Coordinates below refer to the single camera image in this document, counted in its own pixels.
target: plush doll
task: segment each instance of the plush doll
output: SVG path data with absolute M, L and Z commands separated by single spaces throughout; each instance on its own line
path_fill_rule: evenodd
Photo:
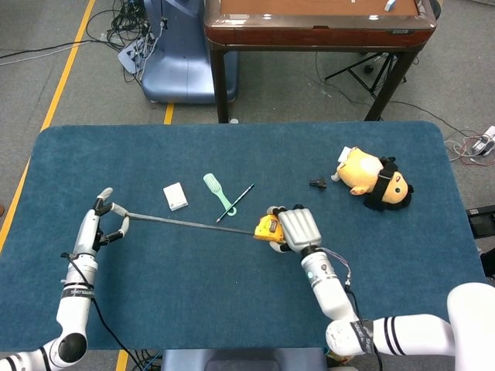
M 378 158 L 352 148 L 332 175 L 334 182 L 342 179 L 355 196 L 367 193 L 364 205 L 375 210 L 402 209 L 411 203 L 414 189 L 398 172 L 395 158 Z

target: concrete floor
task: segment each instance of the concrete floor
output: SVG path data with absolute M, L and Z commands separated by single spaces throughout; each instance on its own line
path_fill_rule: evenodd
M 111 3 L 97 1 L 92 14 L 109 9 Z M 87 2 L 77 0 L 1 1 L 0 54 L 73 40 L 86 6 Z M 484 132 L 495 116 L 494 19 L 495 6 L 448 0 L 419 64 L 411 68 L 408 82 L 393 99 L 417 104 L 458 129 Z M 109 18 L 103 17 L 91 24 L 91 31 L 99 35 L 108 25 Z M 12 201 L 68 54 L 0 66 L 0 203 L 5 206 Z M 362 120 L 371 98 L 348 74 L 331 81 L 333 86 L 319 82 L 315 57 L 315 53 L 242 53 L 240 91 L 231 106 L 232 117 L 243 122 Z M 320 74 L 332 73 L 357 58 L 319 53 Z M 162 124 L 165 109 L 149 103 L 136 83 L 123 81 L 115 52 L 90 44 L 79 49 L 51 125 Z M 427 120 L 435 122 L 445 136 L 454 132 L 429 114 L 402 104 L 390 103 L 383 118 Z M 172 119 L 172 124 L 214 122 L 214 106 L 176 105 Z M 495 204 L 494 167 L 456 162 L 452 168 L 466 208 Z M 494 239 L 479 241 L 483 250 L 494 244 Z M 116 359 L 117 352 L 90 352 L 73 369 L 114 369 Z M 386 357 L 384 361 L 385 369 L 453 369 L 452 360 L 444 357 Z M 359 359 L 356 364 L 361 370 L 377 369 L 374 362 Z

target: wooden table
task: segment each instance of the wooden table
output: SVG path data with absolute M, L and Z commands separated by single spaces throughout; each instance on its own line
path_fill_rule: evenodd
M 206 0 L 218 121 L 227 123 L 224 54 L 231 50 L 387 52 L 398 60 L 366 121 L 379 120 L 402 77 L 435 31 L 429 1 Z

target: blue carpet tabletop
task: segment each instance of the blue carpet tabletop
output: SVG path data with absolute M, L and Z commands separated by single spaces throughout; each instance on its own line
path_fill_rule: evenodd
M 411 205 L 367 209 L 331 182 L 344 145 L 395 156 L 415 187 Z M 38 137 L 0 256 L 0 350 L 35 349 L 58 337 L 56 312 L 77 231 L 95 197 L 135 213 L 214 224 L 222 205 L 205 186 L 212 172 L 230 201 L 251 183 L 222 226 L 254 230 L 272 205 L 308 207 L 323 245 L 353 270 L 365 318 L 431 313 L 447 318 L 456 285 L 484 281 L 438 128 L 428 122 L 67 126 Z M 309 186 L 325 176 L 325 190 Z M 162 189 L 181 182 L 189 205 L 170 212 Z M 121 220 L 107 214 L 105 232 Z M 325 346 L 320 311 L 296 254 L 250 236 L 132 221 L 102 247 L 95 293 L 130 349 Z M 334 261 L 341 280 L 345 270 Z M 91 349 L 117 349 L 92 308 Z

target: pen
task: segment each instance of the pen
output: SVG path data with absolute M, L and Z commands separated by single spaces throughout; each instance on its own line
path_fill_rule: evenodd
M 251 191 L 254 187 L 254 183 L 251 184 L 244 192 L 241 193 L 241 195 L 239 197 L 237 197 L 237 199 L 232 203 L 232 205 L 230 205 L 230 207 L 228 209 L 225 210 L 225 213 L 223 213 L 220 218 L 217 219 L 217 223 L 219 223 L 223 218 L 224 216 L 227 215 L 227 213 L 234 207 L 236 206 L 236 204 L 242 200 L 242 198 L 244 196 L 246 196 L 246 193 L 248 193 L 249 191 Z

